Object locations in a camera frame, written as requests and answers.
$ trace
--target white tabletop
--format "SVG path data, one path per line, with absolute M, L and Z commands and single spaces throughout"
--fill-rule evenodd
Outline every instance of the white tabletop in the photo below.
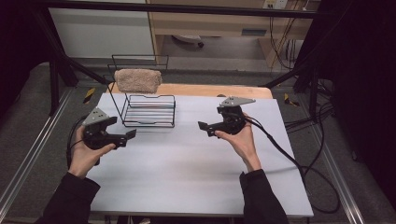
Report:
M 124 94 L 113 94 L 121 104 Z M 137 128 L 127 147 L 107 153 L 88 178 L 101 185 L 92 211 L 106 214 L 151 216 L 243 215 L 244 200 L 239 175 L 245 164 L 228 142 L 208 137 L 197 121 L 221 122 L 217 106 L 224 98 L 176 96 L 175 128 Z M 109 93 L 98 107 L 118 116 Z M 276 100 L 258 99 L 242 105 L 292 157 Z M 119 122 L 109 133 L 126 133 Z M 312 217 L 302 180 L 294 164 L 253 128 L 256 148 L 272 189 L 289 217 Z

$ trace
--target black sleeve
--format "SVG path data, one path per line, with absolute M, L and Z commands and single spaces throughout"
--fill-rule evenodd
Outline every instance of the black sleeve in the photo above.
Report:
M 87 224 L 91 203 L 100 186 L 92 180 L 67 173 L 37 224 Z
M 272 192 L 264 170 L 257 170 L 239 176 L 244 193 L 245 224 L 289 223 L 282 205 Z

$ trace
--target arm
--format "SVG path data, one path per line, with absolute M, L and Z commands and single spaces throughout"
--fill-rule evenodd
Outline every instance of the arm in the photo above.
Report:
M 216 131 L 215 135 L 228 141 L 247 166 L 248 173 L 240 175 L 244 194 L 244 220 L 246 224 L 289 223 L 282 205 L 272 192 L 262 170 L 262 164 L 254 145 L 251 123 L 236 135 Z
M 96 161 L 112 148 L 114 144 L 92 150 L 82 142 L 84 127 L 76 132 L 76 144 L 73 147 L 73 160 L 69 171 L 49 200 L 43 216 L 37 224 L 87 224 L 91 212 L 91 203 L 100 186 L 85 178 Z

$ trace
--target gray floor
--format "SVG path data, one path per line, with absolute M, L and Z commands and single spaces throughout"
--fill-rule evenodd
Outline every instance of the gray floor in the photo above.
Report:
M 254 38 L 204 37 L 204 42 L 205 46 L 199 49 L 194 45 L 167 37 L 163 53 L 170 55 L 170 61 L 169 72 L 163 76 L 163 81 L 256 86 L 287 71 L 279 67 L 271 70 L 263 66 L 265 58 Z M 284 121 L 306 118 L 301 106 L 284 104 L 284 93 L 288 93 L 292 101 L 300 101 L 300 103 L 306 97 L 305 94 L 294 94 L 291 89 L 292 83 L 292 79 L 288 80 L 272 90 L 278 100 Z M 8 220 L 15 217 L 32 220 L 40 215 L 66 171 L 64 151 L 66 137 L 73 122 L 91 111 L 98 102 L 100 93 L 105 90 L 103 86 L 95 86 L 95 94 L 87 105 L 84 105 L 82 100 L 89 85 L 63 89 L 72 92 L 71 100 L 10 206 L 7 212 Z M 0 121 L 0 144 L 3 146 L 0 150 L 0 158 L 3 160 L 0 172 L 2 194 L 7 190 L 7 185 L 17 173 L 19 165 L 49 117 L 49 95 L 48 67 L 39 66 L 32 71 L 28 83 L 21 92 L 21 99 Z M 351 152 L 336 117 L 326 119 L 324 128 L 326 144 L 359 207 L 364 223 L 396 223 L 395 211 L 374 182 L 366 166 L 351 159 Z M 313 129 L 291 133 L 290 142 L 295 157 L 301 164 L 308 164 L 318 151 L 318 141 Z M 327 177 L 331 176 L 325 160 L 320 159 L 315 168 Z M 334 207 L 334 194 L 321 178 L 311 174 L 307 179 L 307 189 L 312 204 L 323 209 Z M 335 214 L 323 214 L 316 210 L 314 212 L 315 217 L 311 218 L 311 223 L 350 222 L 343 206 Z M 293 222 L 304 223 L 305 220 L 293 220 Z

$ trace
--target human hand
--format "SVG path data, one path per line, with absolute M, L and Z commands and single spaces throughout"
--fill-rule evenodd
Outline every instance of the human hand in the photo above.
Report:
M 238 134 L 232 135 L 222 131 L 215 131 L 215 135 L 228 141 L 231 146 L 233 146 L 233 149 L 242 158 L 249 172 L 262 168 L 254 145 L 253 131 L 251 130 L 250 122 L 247 122 Z
M 109 144 L 96 150 L 90 149 L 82 141 L 84 128 L 81 126 L 76 131 L 76 144 L 72 148 L 72 162 L 68 171 L 81 179 L 85 178 L 99 158 L 116 147 L 115 144 Z

